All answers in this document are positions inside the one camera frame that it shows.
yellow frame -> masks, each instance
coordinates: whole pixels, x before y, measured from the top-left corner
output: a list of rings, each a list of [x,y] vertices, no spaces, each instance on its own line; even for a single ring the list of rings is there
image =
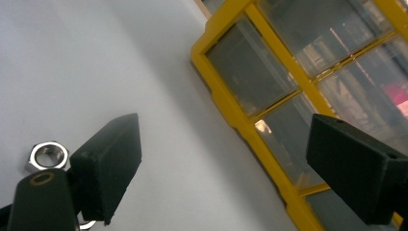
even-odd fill
[[[258,0],[226,0],[218,11],[209,19],[206,24],[205,33],[192,47],[191,59],[211,89],[212,98],[226,121],[230,126],[236,128],[241,136],[249,143],[268,175],[276,184],[283,199],[287,203],[286,210],[295,225],[299,230],[324,230],[304,197],[313,193],[326,191],[329,187],[326,184],[322,184],[305,190],[299,190],[296,188],[273,157],[264,141],[258,135],[254,126],[255,122],[261,117],[270,112],[270,110],[273,110],[276,106],[286,102],[288,99],[299,93],[300,90],[287,96],[259,115],[248,117],[242,111],[240,105],[230,93],[230,90],[225,86],[219,74],[207,59],[206,53],[217,44],[218,40],[235,24],[241,15],[246,14],[261,33],[268,47],[273,51],[279,61],[291,72],[301,91],[307,95],[319,113],[328,116],[335,115],[319,93],[317,82],[325,78],[334,70],[342,67],[344,64],[349,63],[353,58],[344,60],[315,80],[311,80],[303,68],[294,60],[293,55],[286,48],[282,40],[272,30],[268,21],[257,8],[257,2]],[[364,54],[373,46],[395,34],[401,34],[406,40],[408,40],[408,15],[399,6],[396,0],[373,0],[373,2],[377,5],[380,11],[385,14],[389,21],[394,24],[395,30],[387,36],[375,41],[365,49],[357,52],[354,58]],[[401,224],[401,218],[396,217],[395,221],[398,224]]]

metal hex nut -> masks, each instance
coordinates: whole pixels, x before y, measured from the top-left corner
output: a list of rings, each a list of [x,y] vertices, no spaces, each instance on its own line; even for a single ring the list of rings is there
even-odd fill
[[[31,150],[26,169],[30,172],[45,170],[49,168],[65,168],[68,162],[68,150],[56,141],[48,141],[36,144]],[[48,155],[53,165],[45,165],[38,162],[38,156]]]

glass pane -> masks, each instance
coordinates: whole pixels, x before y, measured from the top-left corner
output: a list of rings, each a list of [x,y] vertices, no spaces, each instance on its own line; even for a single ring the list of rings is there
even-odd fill
[[[280,166],[299,188],[323,182],[306,163],[307,141],[315,112],[306,96],[300,94],[255,124]]]
[[[405,11],[408,10],[408,0],[399,0],[399,3],[401,4]]]
[[[260,0],[259,6],[312,78],[392,30],[370,0]]]
[[[333,191],[306,196],[316,216],[326,230],[395,231],[396,225],[366,225]]]
[[[408,154],[408,45],[400,37],[372,49],[321,81],[343,120]]]
[[[225,0],[202,0],[208,11],[214,14]]]
[[[289,71],[246,17],[238,20],[207,57],[249,116],[296,89]]]

white surface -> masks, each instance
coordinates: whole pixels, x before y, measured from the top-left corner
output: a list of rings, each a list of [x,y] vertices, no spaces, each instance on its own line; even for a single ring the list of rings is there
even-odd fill
[[[73,153],[140,115],[143,162],[112,224],[92,230],[295,230],[275,188],[190,63],[191,0],[0,2],[0,206],[33,144]]]

yellow cabinet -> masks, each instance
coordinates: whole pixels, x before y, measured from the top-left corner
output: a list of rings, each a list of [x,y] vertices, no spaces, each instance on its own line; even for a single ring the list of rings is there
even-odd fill
[[[366,226],[307,165],[313,113],[408,154],[404,0],[226,0],[191,58],[249,143],[300,230]]]

